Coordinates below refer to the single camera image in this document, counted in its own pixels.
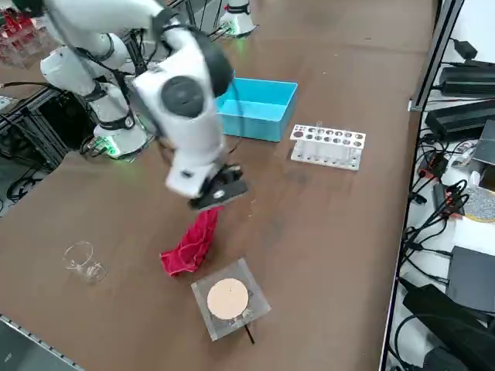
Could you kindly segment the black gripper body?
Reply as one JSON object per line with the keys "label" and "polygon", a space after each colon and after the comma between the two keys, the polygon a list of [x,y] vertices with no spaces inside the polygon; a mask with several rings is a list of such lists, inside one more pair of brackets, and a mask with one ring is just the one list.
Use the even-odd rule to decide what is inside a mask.
{"label": "black gripper body", "polygon": [[189,207],[196,211],[205,211],[222,206],[248,191],[247,183],[242,179],[243,171],[239,164],[225,165],[200,188],[200,195],[189,201]]}

